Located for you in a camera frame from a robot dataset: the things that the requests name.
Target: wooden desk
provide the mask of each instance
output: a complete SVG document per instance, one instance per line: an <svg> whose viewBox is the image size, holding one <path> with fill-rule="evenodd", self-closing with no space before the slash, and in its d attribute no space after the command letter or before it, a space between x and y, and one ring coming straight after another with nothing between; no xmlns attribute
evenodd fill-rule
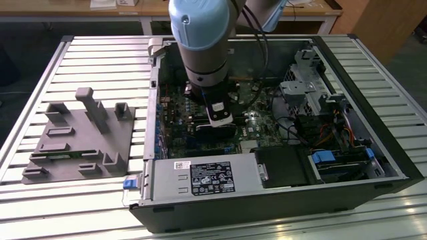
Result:
<svg viewBox="0 0 427 240"><path fill-rule="evenodd" d="M140 22L144 35L153 35L150 22L169 21L168 1L138 0L136 6L90 11L90 0L0 0L0 22ZM285 7L280 21L321 22L319 34L328 34L341 10L324 0Z"/></svg>
<svg viewBox="0 0 427 240"><path fill-rule="evenodd" d="M168 14L169 1L142 0L141 3L141 27L144 35L153 35L152 21L169 21ZM332 9L324 0L313 0L312 3L300 4L293 8L285 7L280 21L297 22L321 22L317 34L328 34L337 16L343 11Z"/></svg>
<svg viewBox="0 0 427 240"><path fill-rule="evenodd" d="M90 11L90 0L0 0L0 22L141 22L141 6Z"/></svg>
<svg viewBox="0 0 427 240"><path fill-rule="evenodd" d="M0 0L0 16L10 17L93 17L140 15L142 1L136 6L90 11L90 0Z"/></svg>

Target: table leg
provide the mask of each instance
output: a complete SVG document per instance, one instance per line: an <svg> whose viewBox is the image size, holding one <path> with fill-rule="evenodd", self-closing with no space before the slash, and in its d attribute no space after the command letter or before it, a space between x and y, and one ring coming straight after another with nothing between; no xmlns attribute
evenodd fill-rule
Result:
<svg viewBox="0 0 427 240"><path fill-rule="evenodd" d="M328 35L331 33L331 30L332 30L332 27L333 27L333 24L336 21L336 17L337 16L327 16L325 17L325 19L321 23L321 26L319 28L319 32L317 32L319 35Z"/></svg>
<svg viewBox="0 0 427 240"><path fill-rule="evenodd" d="M52 22L41 22L44 30L46 31L52 31L53 27L52 27Z"/></svg>
<svg viewBox="0 0 427 240"><path fill-rule="evenodd" d="M142 34L149 36L153 35L150 16L142 16L140 18L140 25L141 25Z"/></svg>

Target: wooden cabinet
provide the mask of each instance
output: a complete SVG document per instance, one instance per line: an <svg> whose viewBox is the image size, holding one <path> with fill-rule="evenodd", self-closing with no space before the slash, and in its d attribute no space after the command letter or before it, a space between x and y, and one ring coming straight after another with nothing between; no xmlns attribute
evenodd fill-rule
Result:
<svg viewBox="0 0 427 240"><path fill-rule="evenodd" d="M343 8L331 34L356 34L387 64L427 15L427 0L336 0Z"/></svg>

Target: table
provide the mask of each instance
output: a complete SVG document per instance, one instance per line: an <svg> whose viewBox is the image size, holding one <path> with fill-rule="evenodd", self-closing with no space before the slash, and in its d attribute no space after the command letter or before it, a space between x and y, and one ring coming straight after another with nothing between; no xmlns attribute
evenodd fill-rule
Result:
<svg viewBox="0 0 427 240"><path fill-rule="evenodd" d="M90 0L1 0L0 22L140 22L144 35L152 35L152 21L169 21L168 1L138 0L136 6L117 6L113 10L90 11ZM287 7L280 21L321 22L319 34L328 34L337 16L324 0Z"/></svg>
<svg viewBox="0 0 427 240"><path fill-rule="evenodd" d="M140 22L142 1L90 11L90 0L1 0L0 22Z"/></svg>
<svg viewBox="0 0 427 240"><path fill-rule="evenodd" d="M168 1L144 0L141 4L141 28L144 35L152 35L152 21L170 21L168 14ZM300 4L295 8L285 7L279 21L321 22L317 34L329 34L337 16L341 15L340 9L332 9L324 0L313 0L312 3Z"/></svg>
<svg viewBox="0 0 427 240"><path fill-rule="evenodd" d="M48 118L48 103L74 100L92 87L105 108L136 107L128 172L142 171L148 87L152 65L149 36L64 38L0 150L0 238L16 239L408 239L427 234L427 180L387 194L351 211L297 216L251 224L152 234L122 205L124 177L22 185L28 164ZM357 39L321 37L356 86L427 176L427 114ZM332 87L339 84L327 74Z"/></svg>

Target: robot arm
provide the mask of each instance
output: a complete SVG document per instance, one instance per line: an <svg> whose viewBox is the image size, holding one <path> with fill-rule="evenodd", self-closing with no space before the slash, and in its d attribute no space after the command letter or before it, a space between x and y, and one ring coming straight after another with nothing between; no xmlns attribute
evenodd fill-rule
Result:
<svg viewBox="0 0 427 240"><path fill-rule="evenodd" d="M271 32L285 0L169 0L172 34L189 80L192 99L205 106L212 127L229 124L228 36L244 5L253 9L263 31Z"/></svg>

